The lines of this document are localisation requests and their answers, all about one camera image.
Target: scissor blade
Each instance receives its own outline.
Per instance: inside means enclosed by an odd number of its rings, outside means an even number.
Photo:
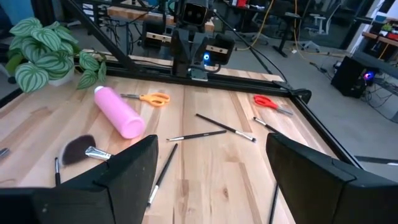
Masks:
[[[135,94],[120,94],[120,96],[127,97],[127,98],[139,99],[139,95],[135,95]]]
[[[293,115],[293,112],[288,111],[288,110],[283,109],[283,108],[278,108],[277,110],[280,111],[280,112],[283,112],[283,113],[287,113],[287,114],[289,114],[289,115]]]

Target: table leg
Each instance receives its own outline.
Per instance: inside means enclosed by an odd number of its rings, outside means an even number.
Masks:
[[[281,56],[283,56],[283,57],[287,57],[287,54],[285,54],[285,52],[283,51],[283,49],[284,49],[285,42],[286,42],[286,40],[287,40],[287,34],[288,34],[289,31],[290,31],[290,26],[291,26],[290,21],[286,22],[286,29],[285,29],[284,35],[283,35],[283,37],[282,37],[282,41],[281,41],[280,44],[279,44],[279,47],[277,47],[277,46],[275,46],[275,45],[272,46],[272,48],[274,48],[274,50],[276,50],[278,53],[280,53]]]

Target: scissor handle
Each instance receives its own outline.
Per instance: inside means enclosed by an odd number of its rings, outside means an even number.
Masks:
[[[276,105],[270,98],[261,95],[254,96],[254,102],[261,106],[266,106],[269,108],[277,109],[278,105]]]
[[[164,93],[151,93],[148,95],[140,95],[140,100],[144,100],[152,106],[163,106],[170,101],[170,97]]]

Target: black device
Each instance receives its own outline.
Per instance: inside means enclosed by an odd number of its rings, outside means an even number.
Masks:
[[[398,183],[270,133],[272,172],[297,224],[398,223]]]
[[[150,135],[52,189],[0,189],[1,223],[141,223],[157,155],[157,136]]]
[[[373,84],[373,78],[379,70],[367,67],[357,60],[345,57],[331,84],[344,96],[360,98],[367,86]]]

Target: green leaf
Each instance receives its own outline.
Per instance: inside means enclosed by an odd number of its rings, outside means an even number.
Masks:
[[[48,28],[35,28],[30,34],[33,38],[45,44],[53,51],[56,51],[60,48],[61,39],[54,31]]]
[[[22,51],[21,51],[21,49],[12,49],[12,50],[7,51],[6,54],[7,54],[8,59],[11,59],[16,54],[22,54]]]
[[[11,28],[10,33],[15,36],[27,37],[30,36],[30,32],[36,28],[42,28],[40,21],[34,17],[23,19]]]
[[[72,35],[68,34],[64,30],[61,29],[55,29],[54,32],[62,39],[62,40],[67,40],[69,42],[72,42],[74,44],[79,43]]]
[[[61,40],[60,50],[64,50],[68,52],[68,54],[73,55],[73,46],[64,40]]]
[[[26,37],[15,36],[10,44],[9,50],[20,49],[22,47],[22,41]]]
[[[106,64],[105,62],[101,62],[101,66],[99,66],[98,70],[98,79],[100,82],[105,82],[106,77]]]
[[[39,58],[49,52],[51,52],[51,49],[32,37],[26,37],[22,41],[22,53],[30,62],[36,63]]]
[[[72,31],[70,31],[70,29],[68,29],[68,28],[66,28],[66,27],[64,27],[64,26],[58,26],[57,29],[63,30],[63,31],[65,31],[65,32],[67,32],[68,34],[71,34],[71,33],[72,33]]]
[[[92,55],[90,55],[89,53],[80,52],[79,57],[80,57],[79,64],[84,69],[97,71],[100,68],[98,61],[95,60],[95,58]]]
[[[97,82],[97,76],[92,70],[85,70],[83,72],[83,76],[81,76],[79,84],[77,85],[77,89],[81,90],[84,88],[88,88]]]
[[[56,74],[64,74],[73,67],[73,61],[68,55],[68,52],[64,50],[47,53],[39,58],[35,64],[39,68],[46,69],[46,71]]]
[[[49,72],[49,79],[52,80],[58,80],[61,79],[63,77],[65,77],[65,75],[67,75],[67,73],[69,72],[69,70],[67,72],[62,72],[62,73],[53,73],[53,72]]]
[[[20,64],[20,62],[24,59],[24,56],[21,53],[15,54],[12,56],[6,65],[6,70],[8,74],[13,75],[15,73],[15,69]]]
[[[49,74],[33,63],[23,63],[17,67],[15,79],[22,91],[29,93],[45,86],[49,81]]]
[[[46,26],[45,28],[47,28],[47,29],[55,29],[55,28],[57,28],[58,26],[60,26],[61,24],[58,22],[58,21],[55,21],[55,22],[53,22],[51,25],[49,25],[49,26]]]
[[[73,47],[73,54],[78,54],[81,50],[77,44],[69,43]]]

